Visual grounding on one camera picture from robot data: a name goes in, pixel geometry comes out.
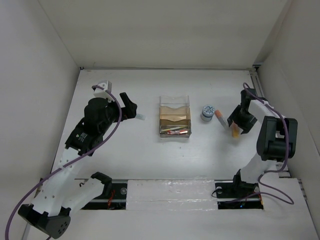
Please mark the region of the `green highlighter marker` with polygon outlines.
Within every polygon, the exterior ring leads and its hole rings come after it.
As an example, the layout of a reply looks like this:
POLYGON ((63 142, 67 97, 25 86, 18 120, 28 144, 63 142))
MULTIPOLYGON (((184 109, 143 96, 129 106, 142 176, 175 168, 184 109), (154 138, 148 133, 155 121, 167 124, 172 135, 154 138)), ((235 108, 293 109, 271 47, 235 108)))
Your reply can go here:
POLYGON ((144 120, 146 119, 146 116, 143 115, 143 114, 137 113, 136 116, 135 116, 135 118, 138 119, 138 120, 144 121, 144 120))

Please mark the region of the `orange capped clear marker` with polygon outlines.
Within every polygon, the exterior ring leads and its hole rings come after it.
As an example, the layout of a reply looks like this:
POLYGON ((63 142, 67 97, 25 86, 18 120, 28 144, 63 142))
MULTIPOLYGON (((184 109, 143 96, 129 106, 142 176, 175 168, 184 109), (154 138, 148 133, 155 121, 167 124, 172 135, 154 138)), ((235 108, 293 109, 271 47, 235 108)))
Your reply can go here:
POLYGON ((227 122, 227 120, 223 117, 222 113, 216 109, 214 112, 216 118, 218 119, 218 121, 220 122, 220 124, 225 128, 228 129, 229 128, 229 124, 227 122))

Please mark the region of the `orange pen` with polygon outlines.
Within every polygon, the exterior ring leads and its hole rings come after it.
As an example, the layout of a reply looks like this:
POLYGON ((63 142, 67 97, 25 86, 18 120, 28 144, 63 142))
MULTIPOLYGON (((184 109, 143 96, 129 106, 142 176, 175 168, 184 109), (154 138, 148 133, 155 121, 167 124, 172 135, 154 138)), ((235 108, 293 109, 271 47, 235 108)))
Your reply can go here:
POLYGON ((175 136, 179 136, 179 135, 188 135, 189 131, 187 129, 179 129, 179 130, 170 130, 166 133, 167 135, 175 135, 175 136))

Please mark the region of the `red pen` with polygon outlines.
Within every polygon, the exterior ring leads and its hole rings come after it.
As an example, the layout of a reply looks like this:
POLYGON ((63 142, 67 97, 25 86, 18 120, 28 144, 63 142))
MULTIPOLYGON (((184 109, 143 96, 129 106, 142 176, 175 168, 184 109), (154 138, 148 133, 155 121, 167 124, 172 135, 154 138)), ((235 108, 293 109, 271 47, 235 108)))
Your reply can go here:
POLYGON ((169 131, 166 134, 170 136, 181 136, 181 135, 187 135, 188 131, 169 131))

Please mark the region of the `yellow pen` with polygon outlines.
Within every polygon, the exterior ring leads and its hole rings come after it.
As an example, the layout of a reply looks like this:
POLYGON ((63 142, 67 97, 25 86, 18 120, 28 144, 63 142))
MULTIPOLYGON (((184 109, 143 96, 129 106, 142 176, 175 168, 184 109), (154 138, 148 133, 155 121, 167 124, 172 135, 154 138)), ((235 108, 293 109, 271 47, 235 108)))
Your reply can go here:
POLYGON ((181 129, 185 129, 185 128, 186 128, 186 126, 172 127, 172 128, 162 129, 162 130, 160 130, 160 133, 176 131, 176 130, 181 130, 181 129))

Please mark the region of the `orange yellow highlighter marker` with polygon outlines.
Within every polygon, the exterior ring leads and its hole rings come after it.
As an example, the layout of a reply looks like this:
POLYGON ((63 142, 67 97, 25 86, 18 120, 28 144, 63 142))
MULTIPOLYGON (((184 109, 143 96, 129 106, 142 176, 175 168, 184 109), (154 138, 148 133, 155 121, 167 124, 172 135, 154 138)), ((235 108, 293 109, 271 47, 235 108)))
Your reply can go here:
POLYGON ((233 138, 238 138, 240 135, 239 127, 234 122, 231 124, 231 133, 233 138))

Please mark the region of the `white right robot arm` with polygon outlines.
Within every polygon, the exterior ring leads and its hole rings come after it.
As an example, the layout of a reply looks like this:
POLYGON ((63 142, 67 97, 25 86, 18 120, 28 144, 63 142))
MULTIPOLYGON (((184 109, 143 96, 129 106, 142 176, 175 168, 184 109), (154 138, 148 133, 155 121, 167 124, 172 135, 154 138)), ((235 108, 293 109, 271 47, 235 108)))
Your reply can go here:
POLYGON ((296 152, 298 121, 285 117, 272 106, 266 98, 257 96, 253 88, 241 91, 241 102, 228 117, 229 125, 235 123, 243 134, 249 133, 255 123, 261 128, 256 142, 256 153, 249 163, 239 169, 231 182, 215 183, 212 196, 224 199, 226 204, 246 201, 262 195, 262 177, 272 173, 273 162, 286 167, 288 160, 296 152))

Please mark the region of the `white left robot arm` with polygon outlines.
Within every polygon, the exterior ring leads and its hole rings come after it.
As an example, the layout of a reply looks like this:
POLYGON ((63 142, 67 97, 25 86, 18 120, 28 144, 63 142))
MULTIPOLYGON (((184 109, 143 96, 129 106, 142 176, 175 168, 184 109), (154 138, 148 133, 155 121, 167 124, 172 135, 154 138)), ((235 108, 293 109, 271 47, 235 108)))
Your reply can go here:
POLYGON ((104 136, 110 126, 136 117, 138 106, 125 92, 120 93, 120 98, 124 107, 108 91, 88 101, 84 117, 65 142, 57 169, 44 178, 41 191, 31 203, 19 207, 18 214, 50 238, 60 238, 69 227, 72 215, 91 200, 111 194, 112 178, 101 172, 93 173, 78 190, 71 188, 89 158, 110 139, 104 136))

